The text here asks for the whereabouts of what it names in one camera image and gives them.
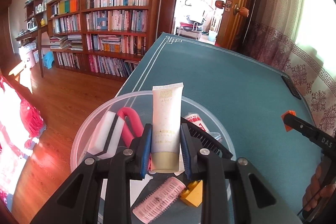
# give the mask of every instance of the blue plastic stool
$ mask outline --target blue plastic stool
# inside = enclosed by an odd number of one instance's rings
[[[51,64],[54,61],[53,52],[48,52],[45,56],[43,56],[43,65],[48,69],[51,68]]]

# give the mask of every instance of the white cosmetic tube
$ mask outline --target white cosmetic tube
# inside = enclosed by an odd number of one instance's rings
[[[181,101],[183,83],[153,87],[153,132],[151,170],[179,170]]]

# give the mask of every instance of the metal screw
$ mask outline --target metal screw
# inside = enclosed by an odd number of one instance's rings
[[[85,162],[86,165],[91,165],[95,162],[95,159],[94,158],[87,158],[84,162]]]
[[[205,156],[207,156],[207,155],[210,154],[209,149],[206,149],[206,148],[202,148],[202,149],[200,149],[199,152],[200,152],[202,155],[205,155]]]
[[[238,159],[238,163],[239,163],[240,165],[244,165],[244,166],[246,166],[246,165],[248,164],[248,161],[247,161],[247,159],[245,159],[245,158],[239,158],[239,159]]]
[[[124,154],[125,156],[130,156],[130,155],[133,154],[133,150],[132,150],[132,149],[125,149],[125,150],[123,151],[123,154]]]

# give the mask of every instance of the light blue bucket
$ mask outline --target light blue bucket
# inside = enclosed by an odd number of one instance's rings
[[[215,31],[209,31],[209,41],[214,42],[216,40],[217,33]]]

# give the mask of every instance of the yellow toy block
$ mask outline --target yellow toy block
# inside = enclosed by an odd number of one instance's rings
[[[192,207],[198,207],[202,203],[203,181],[194,181],[188,184],[188,188],[181,193],[181,200]]]

